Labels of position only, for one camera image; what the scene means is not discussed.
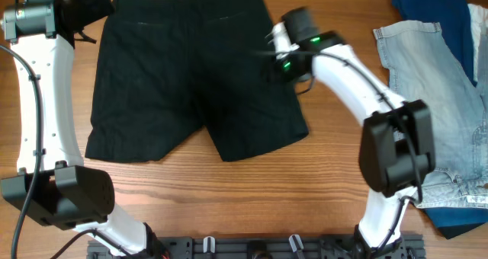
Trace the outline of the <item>black shorts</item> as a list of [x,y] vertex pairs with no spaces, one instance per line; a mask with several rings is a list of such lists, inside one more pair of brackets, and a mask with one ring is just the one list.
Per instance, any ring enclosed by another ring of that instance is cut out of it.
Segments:
[[308,135],[278,77],[263,0],[113,0],[104,24],[87,158],[158,161],[206,128],[224,161]]

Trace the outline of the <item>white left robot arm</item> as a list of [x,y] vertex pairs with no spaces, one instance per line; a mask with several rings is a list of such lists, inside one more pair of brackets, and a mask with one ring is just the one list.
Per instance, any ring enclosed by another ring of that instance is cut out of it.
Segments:
[[15,0],[1,19],[21,102],[17,174],[1,182],[19,220],[91,236],[89,257],[162,258],[151,228],[115,202],[105,171],[87,168],[75,136],[72,66],[84,28],[114,11],[111,0]]

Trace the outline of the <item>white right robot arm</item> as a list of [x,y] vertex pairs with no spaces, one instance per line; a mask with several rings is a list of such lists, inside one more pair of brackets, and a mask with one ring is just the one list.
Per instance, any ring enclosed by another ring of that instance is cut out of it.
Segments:
[[395,251],[407,205],[422,202],[422,183],[435,169],[429,108],[422,100],[407,101],[391,91],[334,32],[295,34],[280,23],[270,36],[270,54],[283,75],[308,74],[323,83],[362,128],[358,164],[369,193],[352,254],[375,258]]

